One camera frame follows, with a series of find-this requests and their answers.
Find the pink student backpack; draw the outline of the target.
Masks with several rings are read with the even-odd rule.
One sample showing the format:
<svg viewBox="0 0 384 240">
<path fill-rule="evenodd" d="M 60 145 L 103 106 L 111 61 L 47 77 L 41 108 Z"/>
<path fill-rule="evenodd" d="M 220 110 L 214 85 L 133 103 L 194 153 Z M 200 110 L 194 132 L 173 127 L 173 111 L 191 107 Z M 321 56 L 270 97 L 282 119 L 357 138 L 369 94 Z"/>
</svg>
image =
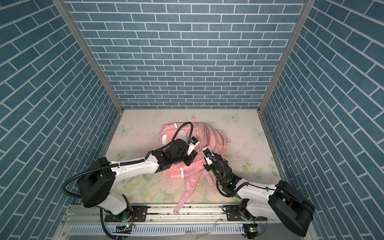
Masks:
<svg viewBox="0 0 384 240">
<path fill-rule="evenodd" d="M 159 146 L 167 152 L 177 155 L 181 162 L 163 171 L 169 179 L 184 179 L 186 192 L 174 209 L 178 214 L 193 191 L 198 187 L 201 175 L 205 175 L 209 186 L 214 187 L 211 175 L 205 169 L 206 164 L 203 149 L 208 148 L 212 153 L 222 155 L 230 145 L 231 140 L 222 131 L 206 123 L 197 123 L 192 117 L 192 123 L 182 127 L 182 123 L 164 125 L 159 136 Z"/>
</svg>

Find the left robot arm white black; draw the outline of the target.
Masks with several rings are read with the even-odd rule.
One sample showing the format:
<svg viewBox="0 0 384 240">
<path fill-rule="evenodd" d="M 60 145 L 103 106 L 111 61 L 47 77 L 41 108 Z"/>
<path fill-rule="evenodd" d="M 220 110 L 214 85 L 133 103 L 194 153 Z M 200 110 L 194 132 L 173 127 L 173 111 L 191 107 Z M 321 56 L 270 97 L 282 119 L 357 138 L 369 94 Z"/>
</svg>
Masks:
<svg viewBox="0 0 384 240">
<path fill-rule="evenodd" d="M 168 170 L 181 162 L 190 165 L 197 155 L 193 147 L 197 143 L 191 134 L 186 141 L 177 139 L 177 134 L 174 134 L 165 146 L 149 151 L 143 158 L 120 162 L 99 158 L 86 171 L 62 183 L 61 191 L 82 200 L 85 208 L 98 207 L 117 222 L 132 221 L 133 207 L 125 195 L 113 191 L 113 186 L 135 176 Z"/>
</svg>

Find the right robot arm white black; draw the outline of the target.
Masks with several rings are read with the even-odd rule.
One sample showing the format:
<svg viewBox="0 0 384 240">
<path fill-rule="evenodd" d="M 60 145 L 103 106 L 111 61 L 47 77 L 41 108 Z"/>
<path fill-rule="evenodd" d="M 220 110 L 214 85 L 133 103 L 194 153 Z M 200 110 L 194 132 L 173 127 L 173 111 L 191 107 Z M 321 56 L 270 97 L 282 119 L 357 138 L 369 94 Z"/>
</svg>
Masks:
<svg viewBox="0 0 384 240">
<path fill-rule="evenodd" d="M 209 149 L 203 150 L 203 154 L 204 167 L 215 175 L 218 192 L 223 197 L 242 200 L 237 210 L 243 219 L 279 219 L 295 235 L 307 235 L 316 208 L 288 182 L 280 180 L 276 185 L 252 183 L 235 175 L 221 155 Z"/>
</svg>

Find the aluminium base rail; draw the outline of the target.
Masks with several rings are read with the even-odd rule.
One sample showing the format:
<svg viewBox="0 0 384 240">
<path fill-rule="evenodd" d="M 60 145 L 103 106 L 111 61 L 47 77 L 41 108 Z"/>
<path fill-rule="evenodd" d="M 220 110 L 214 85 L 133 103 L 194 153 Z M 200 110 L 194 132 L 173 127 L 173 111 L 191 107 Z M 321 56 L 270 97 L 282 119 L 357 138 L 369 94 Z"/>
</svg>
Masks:
<svg viewBox="0 0 384 240">
<path fill-rule="evenodd" d="M 131 240 L 134 237 L 168 237 L 192 235 L 196 239 L 207 235 L 243 235 L 245 239 L 259 239 L 277 235 L 279 239 L 297 239 L 278 219 L 231 219 L 225 206 L 239 203 L 186 204 L 174 214 L 174 204 L 134 204 L 134 219 L 117 222 L 98 208 L 71 205 L 54 236 L 55 240 L 106 238 L 106 233 Z"/>
</svg>

